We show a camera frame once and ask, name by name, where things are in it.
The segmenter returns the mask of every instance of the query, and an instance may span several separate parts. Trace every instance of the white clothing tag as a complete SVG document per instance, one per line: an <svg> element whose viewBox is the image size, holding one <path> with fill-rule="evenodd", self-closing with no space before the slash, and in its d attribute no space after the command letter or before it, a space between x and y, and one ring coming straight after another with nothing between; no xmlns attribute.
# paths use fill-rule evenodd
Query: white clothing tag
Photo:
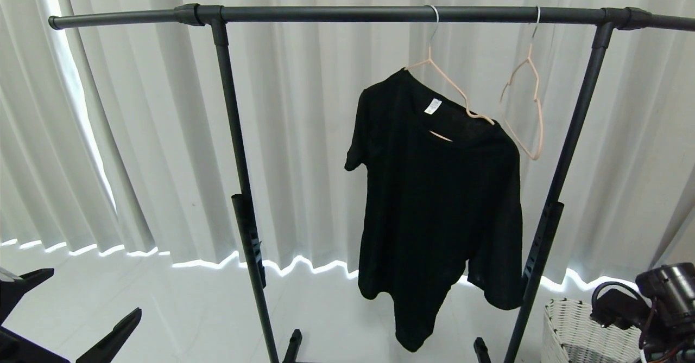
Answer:
<svg viewBox="0 0 695 363"><path fill-rule="evenodd" d="M425 109L425 113L432 115L437 110L437 108L439 108L440 105L441 105L441 99L433 98L432 102L429 104L427 109Z"/></svg>

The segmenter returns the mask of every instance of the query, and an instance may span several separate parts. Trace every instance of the white curtain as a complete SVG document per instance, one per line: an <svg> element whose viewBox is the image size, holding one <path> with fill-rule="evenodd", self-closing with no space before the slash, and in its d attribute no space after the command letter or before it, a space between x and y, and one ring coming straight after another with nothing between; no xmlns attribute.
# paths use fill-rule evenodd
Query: white curtain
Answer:
<svg viewBox="0 0 695 363"><path fill-rule="evenodd" d="M695 0L58 0L63 15L176 5L539 5L642 7L695 16ZM239 184L209 27L142 24L59 32L45 0L2 0L3 239L66 241L73 250L171 251L220 262L238 248L230 197ZM357 267L367 174L343 170L357 98L425 56L433 24L228 24L230 54L263 256ZM441 24L434 59L501 119L497 101L526 56L533 25ZM542 24L534 41L546 140L522 157L528 252L589 57L594 27ZM63 48L74 73L60 67ZM546 276L632 279L663 252L692 205L695 34L616 31L561 201ZM450 98L431 69L415 74ZM504 101L527 144L537 116L530 72ZM101 152L80 130L76 96ZM113 203L107 188L112 188Z"/></svg>

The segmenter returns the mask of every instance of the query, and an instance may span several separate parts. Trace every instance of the clothes rack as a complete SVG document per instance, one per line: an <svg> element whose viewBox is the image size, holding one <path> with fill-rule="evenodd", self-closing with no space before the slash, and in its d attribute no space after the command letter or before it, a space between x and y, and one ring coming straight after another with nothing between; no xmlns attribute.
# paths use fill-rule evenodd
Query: clothes rack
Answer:
<svg viewBox="0 0 695 363"><path fill-rule="evenodd" d="M439 22L536 22L536 7L437 7ZM219 72L222 77L224 101L228 111L232 147L241 183L241 193L232 197L238 222L243 252L248 264L261 328L271 363L280 363L273 330L271 329L268 306L263 293L266 285L265 271L261 262L260 241L256 229L251 183L249 180L244 142L241 133L239 110L229 60L229 40L225 24L228 22L434 22L429 7L224 7L223 5L185 4L167 10L142 10L110 12L109 14L51 16L48 20L53 29L90 27L115 24L144 24L156 22L179 22L191 26L210 25L217 49ZM615 29L634 30L643 28L695 31L695 19L651 14L638 8L543 8L540 22L543 24L586 24L596 26L591 45L589 63L577 98L572 119L561 150L553 181L548 191L543 212L539 220L531 251L523 268L525 286L523 304L507 348L504 363L514 363L524 329L531 314L541 276L553 245L563 203L559 202L564 180L577 146L589 108L596 81L606 49ZM302 343L302 333L295 330L290 338L283 363L296 363ZM480 362L490 362L487 348L482 339L476 339L474 349Z"/></svg>

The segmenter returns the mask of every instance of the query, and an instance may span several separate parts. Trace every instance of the metal hook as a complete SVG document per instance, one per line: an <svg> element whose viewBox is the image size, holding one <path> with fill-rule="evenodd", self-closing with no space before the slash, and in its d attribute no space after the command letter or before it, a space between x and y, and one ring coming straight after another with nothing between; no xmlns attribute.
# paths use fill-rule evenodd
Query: metal hook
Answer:
<svg viewBox="0 0 695 363"><path fill-rule="evenodd" d="M432 32L432 36L429 37L429 46L432 47L432 39L434 39L434 34L437 33L437 29L439 28L439 11L434 7L434 5L426 6L432 8L432 10L434 10L434 14L437 15L437 26L434 27L434 32Z"/></svg>
<svg viewBox="0 0 695 363"><path fill-rule="evenodd" d="M538 31L538 24L541 22L541 7L536 7L538 9L538 16L536 17L536 27L533 29L533 34L531 35L531 40L536 37L536 31Z"/></svg>

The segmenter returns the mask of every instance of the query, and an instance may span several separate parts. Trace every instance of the shirt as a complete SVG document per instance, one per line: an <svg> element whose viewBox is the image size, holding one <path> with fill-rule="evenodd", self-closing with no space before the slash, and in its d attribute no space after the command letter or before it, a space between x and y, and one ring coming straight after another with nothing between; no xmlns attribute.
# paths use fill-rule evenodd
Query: shirt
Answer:
<svg viewBox="0 0 695 363"><path fill-rule="evenodd" d="M346 170L367 167L358 286L367 299L392 296L404 348L432 334L466 261L489 303L521 305L519 151L499 123L402 69L362 92L347 153Z"/></svg>

